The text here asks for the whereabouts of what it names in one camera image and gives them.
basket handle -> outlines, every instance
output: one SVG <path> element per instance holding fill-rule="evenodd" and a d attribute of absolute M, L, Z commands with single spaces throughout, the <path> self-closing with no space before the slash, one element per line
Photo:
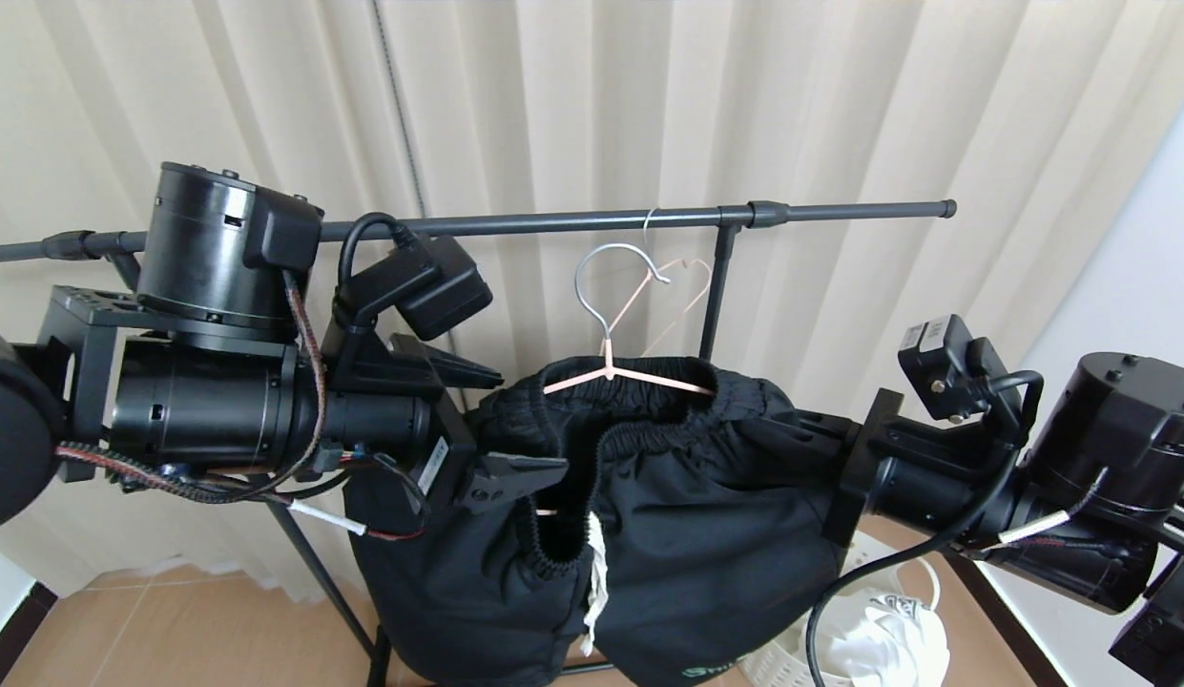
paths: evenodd
<path fill-rule="evenodd" d="M 926 570 L 927 577 L 931 578 L 931 604 L 927 605 L 931 606 L 933 611 L 940 605 L 940 576 L 939 573 L 935 573 L 935 569 L 931 566 L 931 563 L 927 561 L 926 557 L 916 557 L 914 560 L 922 565 L 922 569 Z"/>

beige curtain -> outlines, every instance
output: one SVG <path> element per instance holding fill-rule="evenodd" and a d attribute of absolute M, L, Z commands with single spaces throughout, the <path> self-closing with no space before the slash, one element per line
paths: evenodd
<path fill-rule="evenodd" d="M 161 160 L 330 218 L 957 199 L 952 220 L 736 243 L 716 364 L 858 416 L 876 386 L 906 389 L 912 322 L 961 313 L 1018 364 L 1183 99 L 1184 2 L 1159 0 L 0 2 L 0 243 L 144 229 Z M 709 230 L 652 237 L 657 261 L 713 253 Z M 509 381 L 593 352 L 571 275 L 609 238 L 641 235 L 465 240 L 495 301 L 456 330 L 462 355 Z M 333 267 L 326 248 L 318 322 Z M 592 271 L 609 312 L 641 277 L 628 256 Z M 697 278 L 650 291 L 618 352 L 664 330 Z M 7 339 L 34 336 L 52 283 L 120 287 L 105 264 L 0 265 Z M 657 351 L 691 355 L 699 330 L 695 309 Z M 343 534 L 303 526 L 356 579 Z M 51 486 L 0 551 L 59 595 L 178 553 L 317 591 L 262 506 L 102 480 Z"/>

floor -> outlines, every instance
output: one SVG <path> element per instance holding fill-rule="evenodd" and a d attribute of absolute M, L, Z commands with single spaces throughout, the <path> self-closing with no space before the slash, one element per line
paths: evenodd
<path fill-rule="evenodd" d="M 887 522 L 868 531 L 894 547 L 916 535 Z M 1032 686 L 1014 654 L 942 560 L 932 561 L 944 583 L 941 617 L 952 664 L 946 687 Z M 925 573 L 901 580 L 914 596 L 928 591 Z M 373 627 L 371 601 L 348 592 L 363 625 Z M 583 661 L 581 656 L 572 662 Z M 112 572 L 60 599 L 24 650 L 6 687 L 307 686 L 366 683 L 366 657 L 328 603 L 292 604 L 243 573 L 210 576 L 191 566 L 153 577 Z M 392 661 L 392 687 L 425 685 Z M 561 678 L 560 687 L 626 686 L 601 670 Z M 710 687 L 747 687 L 738 669 Z"/>

laundry basket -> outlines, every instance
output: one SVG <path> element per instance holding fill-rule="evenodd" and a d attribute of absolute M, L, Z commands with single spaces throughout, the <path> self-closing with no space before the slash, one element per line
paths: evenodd
<path fill-rule="evenodd" d="M 843 572 L 857 569 L 867 561 L 875 560 L 875 558 L 887 557 L 888 553 L 893 553 L 892 547 L 862 534 L 862 532 L 855 533 L 849 551 L 845 553 Z M 933 608 L 939 603 L 940 579 L 935 577 L 931 564 L 927 564 L 922 558 L 918 558 L 918 561 L 931 573 L 931 580 L 935 586 L 931 601 Z M 896 571 L 900 569 L 901 566 L 892 566 L 892 569 L 869 574 L 841 592 L 849 595 L 849 592 L 861 590 L 863 586 L 869 586 L 905 596 L 901 583 L 896 579 Z M 804 631 L 807 628 L 809 615 L 804 614 L 804 617 L 789 627 L 783 635 L 776 636 L 770 643 L 740 662 L 740 669 L 745 673 L 745 678 L 748 678 L 749 682 L 753 683 L 753 687 L 813 687 L 813 675 L 811 675 L 809 663 L 804 660 Z M 822 670 L 822 678 L 826 687 L 854 687 L 854 682 L 849 678 L 841 678 L 841 675 L 824 673 L 824 670 Z"/>

clothes hanger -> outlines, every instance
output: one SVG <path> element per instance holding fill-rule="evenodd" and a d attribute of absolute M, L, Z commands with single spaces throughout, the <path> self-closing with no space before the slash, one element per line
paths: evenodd
<path fill-rule="evenodd" d="M 646 227 L 648 227 L 649 223 L 651 223 L 651 216 L 654 213 L 656 213 L 656 210 L 658 210 L 658 208 L 650 208 L 649 212 L 646 213 L 646 218 L 643 218 L 643 251 L 645 251 L 648 253 L 648 256 L 651 252 L 651 248 L 650 248 L 650 243 L 648 243 Z M 676 265 L 677 263 L 681 263 L 681 267 L 683 267 L 686 269 L 688 269 L 690 264 L 701 265 L 706 270 L 706 284 L 702 285 L 701 291 L 699 291 L 697 295 L 694 296 L 691 301 L 689 301 L 689 303 L 684 307 L 684 309 L 682 309 L 677 314 L 677 316 L 674 319 L 674 321 L 669 322 L 669 326 L 664 327 L 664 330 L 661 332 L 661 334 L 658 336 L 656 336 L 656 339 L 648 345 L 646 349 L 643 352 L 643 355 L 641 355 L 643 358 L 648 357 L 649 353 L 652 352 L 654 348 L 656 348 L 656 346 L 658 345 L 658 342 L 661 342 L 662 340 L 664 340 L 664 338 L 667 336 L 667 333 L 671 332 L 671 328 L 675 327 L 675 326 L 677 326 L 677 322 L 681 321 L 681 319 L 683 316 L 687 316 L 687 314 L 689 313 L 689 310 L 691 310 L 693 307 L 695 307 L 695 304 L 697 304 L 697 301 L 700 301 L 702 297 L 704 297 L 704 295 L 710 291 L 710 280 L 714 278 L 714 270 L 710 270 L 710 265 L 706 264 L 706 261 L 697 259 L 697 257 L 695 257 L 695 259 L 688 259 L 687 257 L 683 257 L 683 258 L 678 257 L 678 259 L 671 261 L 671 262 L 665 263 L 664 265 L 662 265 L 661 267 L 661 272 L 665 271 L 670 267 Z M 617 329 L 617 323 L 619 321 L 622 321 L 623 316 L 626 315 L 626 310 L 630 310 L 631 306 L 635 304 L 635 300 L 638 300 L 638 296 L 641 295 L 641 293 L 643 293 L 643 288 L 645 288 L 648 285 L 648 283 L 651 282 L 651 280 L 652 280 L 651 272 L 648 271 L 648 274 L 643 275 L 643 282 L 639 282 L 639 285 L 637 288 L 635 288 L 633 295 L 630 296 L 630 300 L 626 301 L 625 306 L 622 306 L 622 312 L 617 313 L 617 316 L 614 316 L 612 319 L 612 325 L 609 326 L 609 332 L 612 332 L 613 329 Z M 603 342 L 600 344 L 600 353 L 604 353 L 604 344 Z"/>
<path fill-rule="evenodd" d="M 586 309 L 600 322 L 600 328 L 604 330 L 604 367 L 600 370 L 588 371 L 587 373 L 566 379 L 562 381 L 556 381 L 543 387 L 545 394 L 552 394 L 554 391 L 561 391 L 562 389 L 570 389 L 571 386 L 579 386 L 584 381 L 592 381 L 592 379 L 609 379 L 610 381 L 617 377 L 625 377 L 628 379 L 637 379 L 638 381 L 648 381 L 651 384 L 657 384 L 659 386 L 669 386 L 671 389 L 681 389 L 683 391 L 691 391 L 695 394 L 714 396 L 714 391 L 697 386 L 695 384 L 689 384 L 687 381 L 681 381 L 677 379 L 669 379 L 657 374 L 646 374 L 644 371 L 632 371 L 625 368 L 618 368 L 613 365 L 612 359 L 612 332 L 609 330 L 609 321 L 605 321 L 604 316 L 596 308 L 592 308 L 591 303 L 587 303 L 587 297 L 583 295 L 583 270 L 587 268 L 587 262 L 592 258 L 599 256 L 600 252 L 611 251 L 611 249 L 622 249 L 622 251 L 630 251 L 636 253 L 641 259 L 643 259 L 648 268 L 650 269 L 650 275 L 657 282 L 669 283 L 671 280 L 664 277 L 664 275 L 658 271 L 656 263 L 651 261 L 643 249 L 632 246 L 629 243 L 605 243 L 604 246 L 596 248 L 594 251 L 587 253 L 583 257 L 583 262 L 579 263 L 578 269 L 574 270 L 574 296 L 578 297 L 579 304 L 583 304 L 583 309 Z"/>

